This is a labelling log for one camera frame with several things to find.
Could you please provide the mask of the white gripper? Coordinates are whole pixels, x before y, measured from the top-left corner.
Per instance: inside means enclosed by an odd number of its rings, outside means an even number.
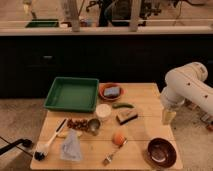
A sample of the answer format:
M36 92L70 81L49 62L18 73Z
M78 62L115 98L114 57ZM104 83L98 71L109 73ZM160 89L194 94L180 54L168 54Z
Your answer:
M162 112L162 123L169 125L176 116L176 112L169 109L176 109L184 104L184 98L172 89L163 89L160 94L162 105L166 108Z

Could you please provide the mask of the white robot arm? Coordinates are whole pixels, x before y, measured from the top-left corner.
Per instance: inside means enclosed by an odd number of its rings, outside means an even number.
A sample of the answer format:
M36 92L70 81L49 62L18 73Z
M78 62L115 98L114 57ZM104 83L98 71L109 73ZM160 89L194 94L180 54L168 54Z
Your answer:
M160 93L163 125L172 122L176 110L185 100L191 101L213 116L213 88L204 83L207 77L207 68L200 62L188 63L167 72L166 86Z

